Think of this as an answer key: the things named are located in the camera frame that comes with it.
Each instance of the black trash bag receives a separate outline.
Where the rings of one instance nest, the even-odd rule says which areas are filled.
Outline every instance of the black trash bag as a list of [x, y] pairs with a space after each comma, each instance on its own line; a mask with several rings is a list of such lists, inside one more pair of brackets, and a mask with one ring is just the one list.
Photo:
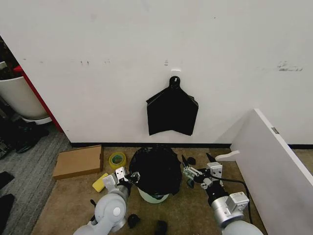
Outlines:
[[140, 180], [136, 186], [156, 199], [169, 193], [175, 195], [179, 191], [180, 161], [171, 148], [139, 149], [130, 162], [129, 171], [139, 172]]
[[179, 85], [180, 78], [173, 76], [168, 88], [146, 101], [149, 135], [169, 130], [192, 135], [199, 106]]

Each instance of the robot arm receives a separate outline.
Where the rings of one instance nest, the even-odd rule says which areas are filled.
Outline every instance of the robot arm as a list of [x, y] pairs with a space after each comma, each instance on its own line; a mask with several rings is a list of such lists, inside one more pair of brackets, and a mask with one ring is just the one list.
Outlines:
[[137, 172], [130, 176], [126, 174], [126, 169], [121, 167], [115, 171], [115, 174], [103, 178], [108, 194], [98, 201], [91, 221], [80, 227], [74, 235], [107, 235], [109, 232], [118, 231], [125, 225], [126, 203], [131, 183], [132, 180], [138, 181], [140, 178]]
[[208, 203], [214, 210], [214, 217], [223, 235], [262, 235], [261, 231], [252, 224], [244, 222], [243, 210], [248, 206], [249, 199], [243, 192], [228, 194], [220, 180], [223, 166], [209, 154], [209, 162], [205, 169], [196, 170], [183, 160], [183, 173], [201, 187], [209, 196]]

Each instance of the black cable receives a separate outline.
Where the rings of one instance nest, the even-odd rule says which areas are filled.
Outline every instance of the black cable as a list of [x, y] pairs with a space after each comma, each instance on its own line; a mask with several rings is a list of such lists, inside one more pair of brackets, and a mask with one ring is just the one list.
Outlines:
[[246, 196], [247, 196], [247, 198], [249, 199], [249, 202], [248, 202], [249, 220], [250, 220], [250, 224], [253, 224], [253, 222], [252, 222], [252, 216], [251, 216], [251, 208], [250, 208], [250, 193], [249, 193], [249, 189], [248, 189], [248, 187], [246, 186], [245, 182], [240, 181], [240, 180], [231, 180], [231, 179], [219, 178], [219, 177], [216, 177], [216, 176], [211, 175], [211, 174], [210, 174], [210, 176], [211, 176], [212, 178], [214, 178], [214, 179], [217, 179], [217, 180], [240, 183], [240, 184], [243, 184], [243, 185], [245, 186], [245, 189], [246, 189]]

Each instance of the cardboard box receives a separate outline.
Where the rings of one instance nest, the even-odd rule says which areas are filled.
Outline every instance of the cardboard box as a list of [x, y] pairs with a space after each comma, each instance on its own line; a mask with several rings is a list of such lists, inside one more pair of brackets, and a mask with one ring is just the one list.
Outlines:
[[101, 145], [59, 153], [52, 176], [56, 180], [97, 173], [102, 170]]

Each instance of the yellow tape roll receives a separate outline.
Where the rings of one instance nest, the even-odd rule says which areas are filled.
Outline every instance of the yellow tape roll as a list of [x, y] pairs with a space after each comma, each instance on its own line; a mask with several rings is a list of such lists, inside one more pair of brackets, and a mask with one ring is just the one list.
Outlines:
[[126, 156], [122, 152], [112, 153], [109, 157], [109, 164], [113, 170], [126, 165]]

